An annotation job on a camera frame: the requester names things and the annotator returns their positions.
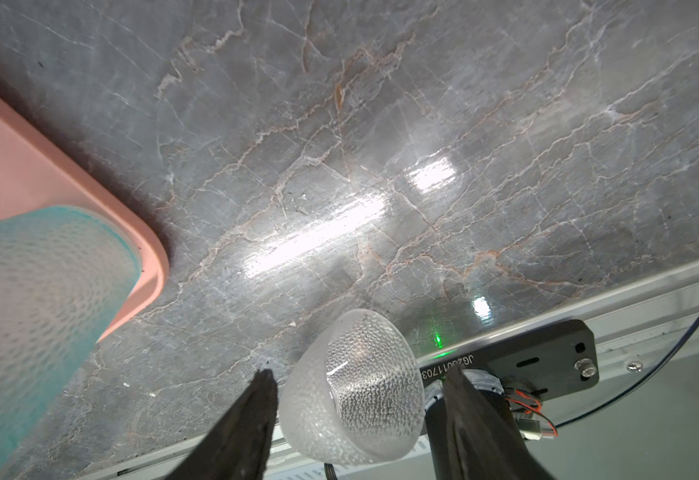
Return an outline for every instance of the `clear plastic cup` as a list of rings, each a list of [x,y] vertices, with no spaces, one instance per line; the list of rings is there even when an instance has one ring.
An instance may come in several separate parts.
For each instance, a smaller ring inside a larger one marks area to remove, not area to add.
[[[288,443],[319,462],[401,458],[424,422],[421,376],[408,342],[379,313],[351,310],[320,334],[280,399]]]

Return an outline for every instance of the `printed serial number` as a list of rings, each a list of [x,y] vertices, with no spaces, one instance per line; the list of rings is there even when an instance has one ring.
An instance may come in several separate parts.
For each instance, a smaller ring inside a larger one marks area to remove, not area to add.
[[[433,366],[427,370],[421,372],[421,379],[431,379],[433,376],[441,376],[448,372],[448,369],[454,365],[471,365],[472,361],[475,360],[474,355],[465,355],[451,362],[442,363],[438,366]]]

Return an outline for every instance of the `gray marble surface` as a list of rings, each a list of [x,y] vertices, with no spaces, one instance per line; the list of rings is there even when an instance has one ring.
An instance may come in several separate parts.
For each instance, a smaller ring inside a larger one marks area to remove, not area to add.
[[[206,432],[350,308],[424,354],[699,258],[696,0],[0,0],[0,95],[172,268],[15,478]]]

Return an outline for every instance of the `red wire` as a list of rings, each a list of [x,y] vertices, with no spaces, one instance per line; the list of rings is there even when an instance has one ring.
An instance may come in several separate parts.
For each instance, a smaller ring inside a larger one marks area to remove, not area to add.
[[[539,402],[536,398],[528,395],[527,393],[523,392],[522,390],[515,390],[515,393],[517,393],[519,396],[523,398],[527,398],[528,400],[533,400],[536,402],[536,408],[538,408],[539,412],[541,411],[541,402]]]
[[[534,408],[534,407],[532,407],[532,406],[530,406],[530,405],[528,405],[528,404],[526,404],[526,403],[523,403],[523,402],[521,402],[520,400],[515,400],[514,398],[509,398],[509,397],[505,397],[505,398],[506,398],[507,400],[509,400],[510,402],[514,402],[514,403],[517,403],[517,404],[520,405],[520,406],[524,406],[524,407],[527,408],[528,410],[534,412],[536,415],[538,415],[538,416],[544,418],[544,419],[547,421],[547,423],[549,424],[549,426],[552,428],[552,435],[557,436],[557,429],[555,428],[555,424],[552,423],[552,421],[550,421],[549,418],[547,418],[547,417],[545,417],[544,415],[542,415],[541,412],[539,412],[537,408]]]

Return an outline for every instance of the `green light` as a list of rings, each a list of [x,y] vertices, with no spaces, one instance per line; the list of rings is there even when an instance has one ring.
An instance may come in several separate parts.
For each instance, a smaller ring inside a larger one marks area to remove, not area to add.
[[[440,355],[435,355],[435,357],[433,357],[433,358],[439,359],[442,356],[451,355],[453,352],[454,352],[454,350],[451,350],[450,352],[443,352]]]

